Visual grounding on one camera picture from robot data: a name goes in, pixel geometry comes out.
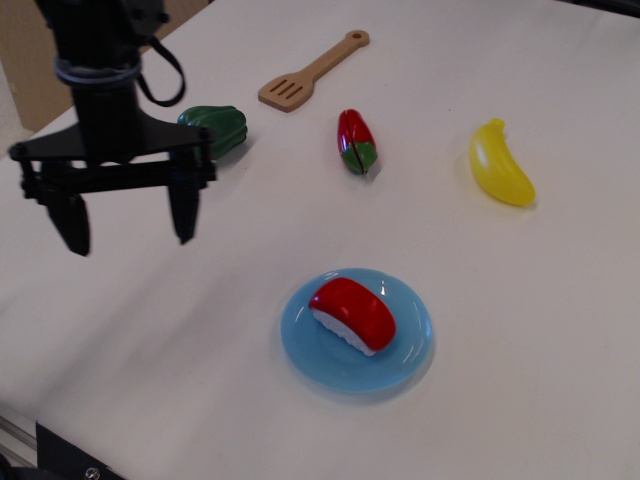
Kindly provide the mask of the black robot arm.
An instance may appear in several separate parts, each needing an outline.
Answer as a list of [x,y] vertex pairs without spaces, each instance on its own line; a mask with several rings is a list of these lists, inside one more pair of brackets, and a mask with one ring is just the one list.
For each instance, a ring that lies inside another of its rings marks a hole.
[[67,248],[90,252],[85,193],[164,186],[176,236],[195,235],[199,193],[215,180],[207,127],[169,123],[145,113],[137,94],[153,96],[140,49],[149,46],[175,69],[156,32],[169,20],[161,1],[40,1],[52,30],[59,80],[72,93],[76,124],[9,150],[27,199],[44,206]]

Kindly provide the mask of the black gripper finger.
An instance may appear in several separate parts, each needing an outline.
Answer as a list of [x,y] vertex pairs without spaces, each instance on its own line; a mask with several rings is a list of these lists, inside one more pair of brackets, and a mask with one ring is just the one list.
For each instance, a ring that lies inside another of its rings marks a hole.
[[48,192],[46,208],[68,249],[77,255],[88,256],[90,225],[82,197],[75,192]]
[[169,204],[174,231],[181,244],[195,235],[199,210],[199,188],[191,183],[168,186]]

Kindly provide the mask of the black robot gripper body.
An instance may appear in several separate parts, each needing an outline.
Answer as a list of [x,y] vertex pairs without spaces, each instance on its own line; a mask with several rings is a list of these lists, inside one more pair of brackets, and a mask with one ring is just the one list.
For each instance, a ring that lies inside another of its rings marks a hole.
[[133,84],[112,91],[72,91],[77,123],[18,143],[10,158],[22,170],[27,199],[47,191],[94,193],[216,179],[212,130],[155,119],[138,104]]

